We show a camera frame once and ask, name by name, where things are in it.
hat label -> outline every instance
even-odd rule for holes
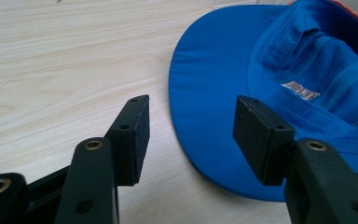
[[[303,87],[301,84],[298,84],[295,81],[283,83],[282,86],[289,90],[292,90],[296,95],[300,96],[306,101],[310,101],[313,98],[321,95],[318,92],[308,90],[307,88]]]

hat brim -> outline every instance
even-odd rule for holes
[[[263,187],[232,138],[235,101],[247,95],[247,63],[257,39],[286,6],[240,6],[194,22],[172,57],[172,121],[196,169],[223,189],[284,201],[282,187]]]

light wood surface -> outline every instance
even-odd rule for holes
[[[122,223],[290,223],[284,203],[222,190],[200,176],[174,134],[173,50],[213,1],[0,0],[0,173],[28,183],[68,165],[134,96],[150,95],[141,182],[119,188]]]

hat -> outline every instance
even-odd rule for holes
[[[194,167],[223,189],[284,201],[264,187],[232,137],[237,95],[331,144],[358,173],[358,17],[337,2],[236,6],[183,34],[169,77],[172,122]]]

